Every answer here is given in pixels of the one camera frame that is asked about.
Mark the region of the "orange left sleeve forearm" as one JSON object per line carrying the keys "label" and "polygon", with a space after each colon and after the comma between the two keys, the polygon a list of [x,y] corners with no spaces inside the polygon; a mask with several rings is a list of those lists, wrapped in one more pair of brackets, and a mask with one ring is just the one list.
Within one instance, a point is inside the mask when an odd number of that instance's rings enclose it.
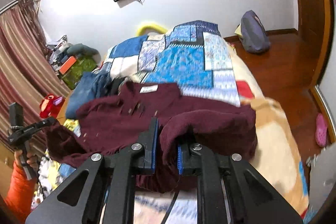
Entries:
{"label": "orange left sleeve forearm", "polygon": [[36,183],[36,178],[27,180],[25,171],[14,163],[5,204],[19,223],[25,223],[26,218],[31,213],[31,203]]}

